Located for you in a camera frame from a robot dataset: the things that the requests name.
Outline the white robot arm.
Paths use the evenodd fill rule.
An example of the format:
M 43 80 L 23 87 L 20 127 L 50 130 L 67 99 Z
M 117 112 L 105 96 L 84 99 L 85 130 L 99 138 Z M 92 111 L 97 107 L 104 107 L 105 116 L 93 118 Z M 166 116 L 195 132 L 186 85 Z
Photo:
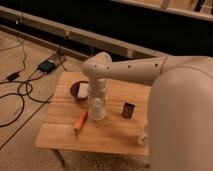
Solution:
M 166 56 L 114 62 L 101 52 L 82 65 L 93 92 L 100 79 L 151 87 L 150 171 L 213 171 L 213 58 Z

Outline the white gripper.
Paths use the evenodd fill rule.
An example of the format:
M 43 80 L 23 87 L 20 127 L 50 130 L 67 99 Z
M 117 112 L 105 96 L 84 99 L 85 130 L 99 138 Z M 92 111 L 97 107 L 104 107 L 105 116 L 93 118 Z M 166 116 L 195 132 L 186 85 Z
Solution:
M 88 88 L 89 110 L 92 110 L 93 98 L 101 98 L 102 110 L 106 111 L 106 106 L 107 106 L 106 92 L 107 92 L 107 80 L 106 79 L 90 79 L 89 80 L 89 88 Z

